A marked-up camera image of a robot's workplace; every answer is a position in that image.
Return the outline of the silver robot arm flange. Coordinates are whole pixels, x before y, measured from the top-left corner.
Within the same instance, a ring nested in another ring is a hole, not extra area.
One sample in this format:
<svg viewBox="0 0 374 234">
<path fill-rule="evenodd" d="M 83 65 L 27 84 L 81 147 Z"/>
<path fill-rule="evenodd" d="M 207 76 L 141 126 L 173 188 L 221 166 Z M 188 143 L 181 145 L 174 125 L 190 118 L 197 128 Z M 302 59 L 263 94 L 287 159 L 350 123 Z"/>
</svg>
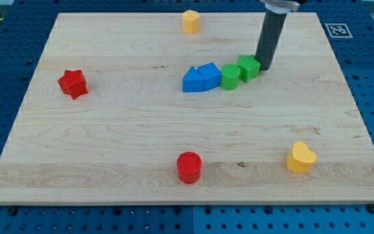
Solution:
<svg viewBox="0 0 374 234">
<path fill-rule="evenodd" d="M 260 2 L 264 3 L 267 10 L 276 14 L 287 14 L 297 12 L 308 0 L 260 0 Z"/>
</svg>

